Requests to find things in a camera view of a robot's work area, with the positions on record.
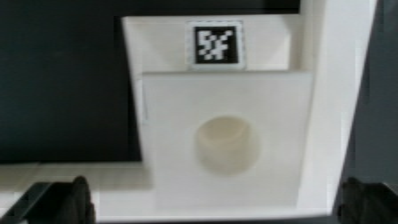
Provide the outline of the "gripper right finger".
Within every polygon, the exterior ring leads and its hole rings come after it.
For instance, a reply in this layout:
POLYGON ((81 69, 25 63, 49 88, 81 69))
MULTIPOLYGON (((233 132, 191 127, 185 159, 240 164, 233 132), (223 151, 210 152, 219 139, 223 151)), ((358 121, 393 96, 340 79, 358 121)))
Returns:
POLYGON ((398 224, 398 186, 351 177, 342 190, 340 224, 398 224))

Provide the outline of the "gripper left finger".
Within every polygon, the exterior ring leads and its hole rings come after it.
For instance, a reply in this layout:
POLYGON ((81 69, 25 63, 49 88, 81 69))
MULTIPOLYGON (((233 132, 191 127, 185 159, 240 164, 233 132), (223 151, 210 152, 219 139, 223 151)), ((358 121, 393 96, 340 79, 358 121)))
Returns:
POLYGON ((72 182, 36 182, 0 216, 0 224, 97 224, 86 177, 77 176, 72 182))

